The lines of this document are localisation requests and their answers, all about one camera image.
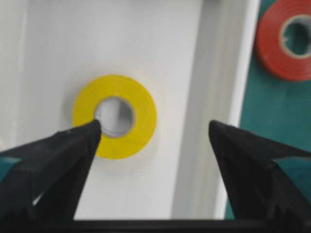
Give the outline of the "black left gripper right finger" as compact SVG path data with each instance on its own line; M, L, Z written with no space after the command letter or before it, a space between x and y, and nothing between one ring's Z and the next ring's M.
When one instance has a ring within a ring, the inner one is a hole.
M311 204L277 159L310 159L310 152L288 146L216 120L208 135L236 219L272 218L276 210L303 220Z

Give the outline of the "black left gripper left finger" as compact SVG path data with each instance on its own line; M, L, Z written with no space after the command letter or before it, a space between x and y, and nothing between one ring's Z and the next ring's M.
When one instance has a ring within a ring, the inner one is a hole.
M0 153L0 218L73 219L101 139L98 120Z

